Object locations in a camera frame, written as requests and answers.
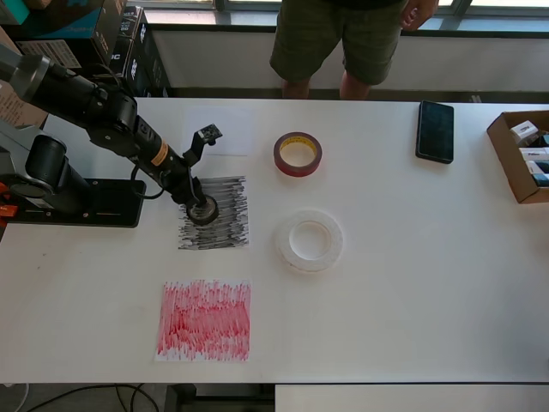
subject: wall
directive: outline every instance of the wall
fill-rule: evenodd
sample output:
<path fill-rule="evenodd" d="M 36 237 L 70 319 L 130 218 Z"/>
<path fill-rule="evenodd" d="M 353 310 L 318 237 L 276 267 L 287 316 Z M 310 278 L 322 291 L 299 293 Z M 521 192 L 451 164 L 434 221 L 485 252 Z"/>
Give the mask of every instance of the wall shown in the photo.
<path fill-rule="evenodd" d="M 277 88 L 268 65 L 272 33 L 154 34 L 175 88 Z M 313 77 L 313 88 L 338 88 L 341 45 Z M 404 37 L 389 78 L 400 90 L 549 91 L 546 39 Z"/>

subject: paper sheet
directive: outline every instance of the paper sheet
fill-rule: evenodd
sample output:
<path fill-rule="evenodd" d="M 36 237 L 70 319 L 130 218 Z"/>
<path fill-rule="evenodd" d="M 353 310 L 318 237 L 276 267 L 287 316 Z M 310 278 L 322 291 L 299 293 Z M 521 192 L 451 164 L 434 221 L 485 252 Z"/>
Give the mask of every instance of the paper sheet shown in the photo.
<path fill-rule="evenodd" d="M 246 156 L 251 153 L 254 130 L 251 109 L 224 106 L 195 106 L 184 112 L 181 153 L 190 148 L 195 132 L 215 124 L 223 134 L 214 146 L 204 148 L 205 155 Z"/>
<path fill-rule="evenodd" d="M 167 282 L 157 361 L 247 361 L 250 283 Z"/>
<path fill-rule="evenodd" d="M 201 179 L 202 190 L 215 199 L 220 215 L 207 226 L 197 226 L 181 207 L 179 249 L 205 250 L 250 243 L 246 177 Z"/>

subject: red scribbled paper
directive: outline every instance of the red scribbled paper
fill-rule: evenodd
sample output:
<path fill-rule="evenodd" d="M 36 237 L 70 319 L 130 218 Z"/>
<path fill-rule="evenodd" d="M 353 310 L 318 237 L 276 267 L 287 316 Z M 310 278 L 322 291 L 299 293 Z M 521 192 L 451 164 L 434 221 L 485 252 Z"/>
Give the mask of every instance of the red scribbled paper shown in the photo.
<path fill-rule="evenodd" d="M 248 282 L 168 282 L 160 312 L 157 361 L 247 361 Z"/>

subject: box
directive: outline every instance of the box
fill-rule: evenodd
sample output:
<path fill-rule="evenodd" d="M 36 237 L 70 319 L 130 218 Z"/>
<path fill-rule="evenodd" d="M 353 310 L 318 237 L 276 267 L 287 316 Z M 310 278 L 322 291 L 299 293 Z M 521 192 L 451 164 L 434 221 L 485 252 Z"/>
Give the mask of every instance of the box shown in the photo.
<path fill-rule="evenodd" d="M 23 0 L 0 0 L 0 24 L 22 24 L 28 14 Z"/>
<path fill-rule="evenodd" d="M 55 0 L 20 26 L 6 27 L 24 54 L 42 54 L 80 72 L 109 64 L 126 0 Z"/>
<path fill-rule="evenodd" d="M 11 50 L 19 52 L 17 47 L 0 27 L 0 43 Z M 7 82 L 0 81 L 0 119 L 12 126 L 34 124 L 40 127 L 47 117 L 47 113 L 25 103 L 17 97 L 14 89 Z"/>
<path fill-rule="evenodd" d="M 141 56 L 148 76 L 153 83 L 154 96 L 162 97 L 163 94 L 167 94 L 166 88 L 170 87 L 170 82 L 153 34 L 148 30 L 147 18 L 143 8 L 137 6 L 126 7 L 118 37 L 134 40 L 137 53 Z"/>
<path fill-rule="evenodd" d="M 549 130 L 549 112 L 505 112 L 488 128 L 488 136 L 496 149 L 513 194 L 518 203 L 549 202 L 549 187 L 538 187 L 534 182 L 521 150 L 510 131 L 529 120 L 540 130 Z"/>
<path fill-rule="evenodd" d="M 151 97 L 153 95 L 151 81 L 133 40 L 122 38 L 117 40 L 109 68 L 117 75 L 125 89 L 135 97 Z M 93 75 L 92 80 L 116 84 L 112 76 L 106 73 Z"/>

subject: hand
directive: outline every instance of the hand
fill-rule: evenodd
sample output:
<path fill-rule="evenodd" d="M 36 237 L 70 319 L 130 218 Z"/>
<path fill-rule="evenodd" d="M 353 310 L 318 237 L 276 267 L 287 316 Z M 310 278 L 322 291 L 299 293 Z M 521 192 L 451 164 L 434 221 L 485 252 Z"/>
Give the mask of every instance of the hand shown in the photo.
<path fill-rule="evenodd" d="M 401 14 L 401 27 L 412 32 L 429 20 L 438 8 L 438 0 L 408 0 Z"/>

